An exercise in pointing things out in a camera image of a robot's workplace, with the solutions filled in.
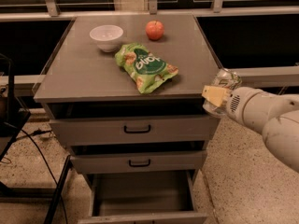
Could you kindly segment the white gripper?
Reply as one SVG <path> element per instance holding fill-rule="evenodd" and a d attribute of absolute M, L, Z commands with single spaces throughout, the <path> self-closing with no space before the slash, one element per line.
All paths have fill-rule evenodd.
<path fill-rule="evenodd" d="M 275 101 L 274 94 L 248 87 L 232 92 L 223 87 L 205 86 L 202 96 L 216 107 L 226 105 L 226 114 L 230 119 L 256 133 L 262 133 L 270 106 Z"/>

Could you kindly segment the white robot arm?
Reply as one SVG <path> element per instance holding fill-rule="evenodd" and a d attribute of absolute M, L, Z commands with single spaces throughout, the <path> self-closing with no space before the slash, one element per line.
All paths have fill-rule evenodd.
<path fill-rule="evenodd" d="M 270 153 L 299 172 L 299 95 L 205 86 L 202 96 L 228 118 L 263 137 Z"/>

